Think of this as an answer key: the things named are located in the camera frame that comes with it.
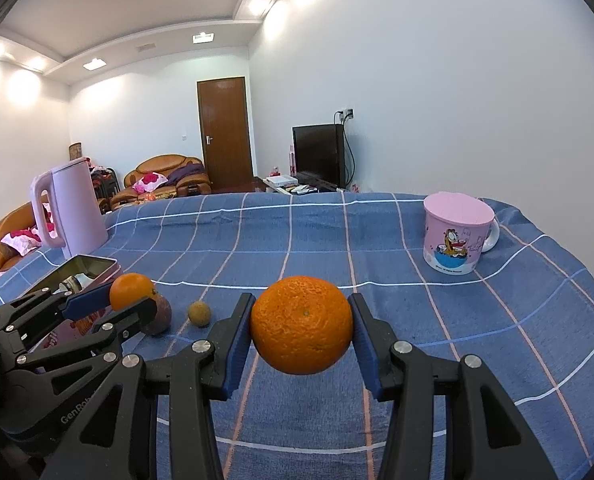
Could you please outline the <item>purple passion fruit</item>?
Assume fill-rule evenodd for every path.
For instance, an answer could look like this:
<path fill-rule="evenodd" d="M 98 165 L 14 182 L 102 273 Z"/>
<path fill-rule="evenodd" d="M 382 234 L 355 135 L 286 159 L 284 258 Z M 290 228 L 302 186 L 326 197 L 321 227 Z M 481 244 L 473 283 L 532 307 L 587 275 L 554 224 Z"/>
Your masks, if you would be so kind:
<path fill-rule="evenodd" d="M 165 333 L 171 325 L 172 309 L 170 302 L 162 295 L 157 294 L 155 296 L 155 302 L 157 305 L 157 312 L 152 321 L 146 324 L 142 332 L 148 336 L 159 336 Z"/>

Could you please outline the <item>small longan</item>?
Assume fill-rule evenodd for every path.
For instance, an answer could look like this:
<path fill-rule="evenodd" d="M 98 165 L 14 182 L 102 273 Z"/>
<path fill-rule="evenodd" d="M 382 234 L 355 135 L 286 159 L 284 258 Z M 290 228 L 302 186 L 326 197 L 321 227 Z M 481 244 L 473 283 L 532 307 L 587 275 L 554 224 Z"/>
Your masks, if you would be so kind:
<path fill-rule="evenodd" d="M 187 318 L 197 327 L 206 327 L 211 323 L 211 309 L 205 301 L 197 300 L 187 308 Z"/>

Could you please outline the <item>large orange tangerine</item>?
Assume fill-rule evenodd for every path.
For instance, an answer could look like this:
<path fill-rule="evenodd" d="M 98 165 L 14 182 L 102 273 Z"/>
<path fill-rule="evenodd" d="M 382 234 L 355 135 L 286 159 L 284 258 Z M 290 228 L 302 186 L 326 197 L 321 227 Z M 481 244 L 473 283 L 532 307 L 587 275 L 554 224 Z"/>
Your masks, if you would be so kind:
<path fill-rule="evenodd" d="M 291 276 L 262 292 L 251 309 L 250 328 L 254 346 L 269 366 L 288 375 L 314 375 L 347 352 L 353 314 L 334 284 Z"/>

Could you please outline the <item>pink cookie tin box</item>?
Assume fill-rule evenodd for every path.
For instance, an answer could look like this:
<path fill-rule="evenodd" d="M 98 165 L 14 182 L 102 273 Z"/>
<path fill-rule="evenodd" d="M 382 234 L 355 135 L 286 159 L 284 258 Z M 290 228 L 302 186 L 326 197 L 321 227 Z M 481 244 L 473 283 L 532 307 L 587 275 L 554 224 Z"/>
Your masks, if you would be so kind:
<path fill-rule="evenodd" d="M 111 283 L 121 273 L 122 269 L 117 259 L 78 255 L 35 282 L 26 290 L 26 294 L 49 288 L 52 292 L 73 292 L 76 295 Z M 92 329 L 94 323 L 107 316 L 110 310 L 108 296 L 96 300 L 92 306 L 84 302 L 82 306 L 68 307 L 65 319 L 44 336 L 32 351 L 47 349 L 83 337 Z"/>

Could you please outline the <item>pink electric kettle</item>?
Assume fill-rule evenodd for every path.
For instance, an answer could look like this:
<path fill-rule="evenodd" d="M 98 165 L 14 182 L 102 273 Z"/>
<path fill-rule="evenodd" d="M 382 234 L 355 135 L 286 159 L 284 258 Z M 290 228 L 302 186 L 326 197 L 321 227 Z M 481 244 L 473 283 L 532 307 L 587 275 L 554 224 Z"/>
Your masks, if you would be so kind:
<path fill-rule="evenodd" d="M 84 157 L 36 176 L 30 203 L 42 244 L 60 249 L 66 260 L 91 254 L 108 240 Z"/>

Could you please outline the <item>red white cushion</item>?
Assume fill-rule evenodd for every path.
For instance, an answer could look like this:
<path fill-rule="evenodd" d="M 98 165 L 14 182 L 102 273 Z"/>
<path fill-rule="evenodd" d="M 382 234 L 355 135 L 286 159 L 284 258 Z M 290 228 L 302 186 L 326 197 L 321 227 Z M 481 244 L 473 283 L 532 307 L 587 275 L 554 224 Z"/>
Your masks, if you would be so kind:
<path fill-rule="evenodd" d="M 35 228 L 27 228 L 7 233 L 1 242 L 12 248 L 20 257 L 24 257 L 35 249 L 42 246 L 39 231 Z"/>
<path fill-rule="evenodd" d="M 168 178 L 158 172 L 148 172 L 140 180 L 137 180 L 132 188 L 137 194 L 152 193 L 160 186 L 166 185 Z"/>

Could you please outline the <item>brown leather sofa left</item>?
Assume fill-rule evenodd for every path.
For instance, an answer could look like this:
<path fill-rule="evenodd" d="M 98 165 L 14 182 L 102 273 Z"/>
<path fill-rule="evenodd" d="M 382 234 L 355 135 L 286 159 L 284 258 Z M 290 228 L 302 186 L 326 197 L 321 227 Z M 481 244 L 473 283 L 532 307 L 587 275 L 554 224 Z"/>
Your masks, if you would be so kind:
<path fill-rule="evenodd" d="M 30 203 L 14 209 L 0 220 L 0 272 L 5 272 L 41 246 Z"/>

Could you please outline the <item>red white cushion back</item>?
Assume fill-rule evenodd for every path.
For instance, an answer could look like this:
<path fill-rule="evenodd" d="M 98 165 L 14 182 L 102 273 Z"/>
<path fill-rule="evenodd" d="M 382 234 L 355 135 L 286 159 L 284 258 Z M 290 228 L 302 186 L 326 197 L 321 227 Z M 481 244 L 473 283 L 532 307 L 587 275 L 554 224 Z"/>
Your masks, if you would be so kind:
<path fill-rule="evenodd" d="M 160 186 L 166 185 L 168 178 L 158 172 L 148 172 L 140 180 L 137 180 L 132 188 L 137 194 L 152 193 Z"/>

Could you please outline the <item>brown leather sofa back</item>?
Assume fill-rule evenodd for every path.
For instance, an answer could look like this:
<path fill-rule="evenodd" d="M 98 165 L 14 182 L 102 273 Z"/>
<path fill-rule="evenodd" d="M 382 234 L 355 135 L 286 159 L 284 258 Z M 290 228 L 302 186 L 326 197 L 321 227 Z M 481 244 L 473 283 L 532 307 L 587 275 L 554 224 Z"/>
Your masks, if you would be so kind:
<path fill-rule="evenodd" d="M 199 158 L 158 155 L 141 162 L 124 176 L 124 189 L 110 200 L 112 210 L 151 200 L 212 193 L 208 171 Z"/>

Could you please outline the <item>purple blanket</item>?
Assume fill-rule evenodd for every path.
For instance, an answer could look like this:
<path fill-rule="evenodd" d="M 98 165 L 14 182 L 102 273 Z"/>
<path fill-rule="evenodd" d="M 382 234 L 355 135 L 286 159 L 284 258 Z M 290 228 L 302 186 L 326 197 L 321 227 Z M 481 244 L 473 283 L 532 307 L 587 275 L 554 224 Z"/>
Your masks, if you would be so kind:
<path fill-rule="evenodd" d="M 205 167 L 200 162 L 191 162 L 173 170 L 167 176 L 167 185 L 177 186 L 184 178 L 193 177 L 196 174 L 204 176 L 206 174 Z"/>

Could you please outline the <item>low tv stand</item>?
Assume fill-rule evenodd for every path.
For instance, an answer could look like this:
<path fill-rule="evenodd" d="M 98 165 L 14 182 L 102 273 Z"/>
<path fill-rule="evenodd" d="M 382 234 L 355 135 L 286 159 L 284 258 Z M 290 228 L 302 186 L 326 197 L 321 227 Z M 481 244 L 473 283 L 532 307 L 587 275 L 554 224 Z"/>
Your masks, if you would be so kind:
<path fill-rule="evenodd" d="M 338 191 L 335 185 L 325 181 L 318 179 L 298 180 L 296 177 L 284 176 L 283 174 L 260 178 L 260 181 L 269 192 L 284 195 L 303 196 L 313 193 L 333 193 Z"/>

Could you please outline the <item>blue plaid tablecloth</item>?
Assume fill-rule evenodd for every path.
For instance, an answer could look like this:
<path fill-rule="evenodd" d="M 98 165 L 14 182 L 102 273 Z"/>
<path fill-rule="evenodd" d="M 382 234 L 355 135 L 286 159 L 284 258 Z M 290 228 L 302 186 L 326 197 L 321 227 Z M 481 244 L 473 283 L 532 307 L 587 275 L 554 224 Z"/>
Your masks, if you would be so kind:
<path fill-rule="evenodd" d="M 422 200 L 405 194 L 223 194 L 122 208 L 98 250 L 148 276 L 170 301 L 170 330 L 130 348 L 157 359 L 204 336 L 187 307 L 215 318 L 244 292 L 309 275 L 361 294 L 396 335 L 438 358 L 483 359 L 562 479 L 594 472 L 594 278 L 519 209 L 494 203 L 498 244 L 465 276 L 423 257 Z M 373 479 L 390 405 L 364 388 L 347 353 L 325 372 L 288 376 L 255 353 L 231 400 L 213 405 L 229 479 Z"/>

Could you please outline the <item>brown wooden door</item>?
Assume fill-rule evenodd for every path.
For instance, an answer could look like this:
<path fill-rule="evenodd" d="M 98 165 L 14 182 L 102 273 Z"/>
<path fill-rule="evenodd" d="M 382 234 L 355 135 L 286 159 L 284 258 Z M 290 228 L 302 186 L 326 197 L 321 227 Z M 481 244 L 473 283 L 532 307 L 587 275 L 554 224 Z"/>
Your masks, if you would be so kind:
<path fill-rule="evenodd" d="M 254 175 L 245 78 L 198 81 L 197 102 L 212 188 L 222 191 L 248 184 Z"/>

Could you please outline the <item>pink box by tv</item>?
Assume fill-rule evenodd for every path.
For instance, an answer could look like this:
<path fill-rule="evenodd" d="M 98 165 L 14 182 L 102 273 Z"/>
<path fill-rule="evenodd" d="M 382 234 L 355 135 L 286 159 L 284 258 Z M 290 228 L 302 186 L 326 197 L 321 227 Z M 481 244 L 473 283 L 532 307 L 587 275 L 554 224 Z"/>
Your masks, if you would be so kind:
<path fill-rule="evenodd" d="M 291 177 L 295 177 L 295 175 L 297 173 L 294 144 L 290 144 L 290 150 L 289 150 L 289 172 L 290 172 Z"/>

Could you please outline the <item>wall power outlet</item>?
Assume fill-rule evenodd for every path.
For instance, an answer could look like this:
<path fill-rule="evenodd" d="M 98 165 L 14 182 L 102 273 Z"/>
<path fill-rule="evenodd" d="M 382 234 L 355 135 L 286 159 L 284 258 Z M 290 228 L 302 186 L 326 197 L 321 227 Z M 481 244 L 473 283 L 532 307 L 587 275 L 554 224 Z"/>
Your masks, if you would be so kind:
<path fill-rule="evenodd" d="M 354 111 L 352 108 L 345 108 L 344 110 L 337 110 L 335 113 L 335 117 L 340 120 L 340 122 L 345 122 L 347 119 L 351 119 L 354 116 Z"/>

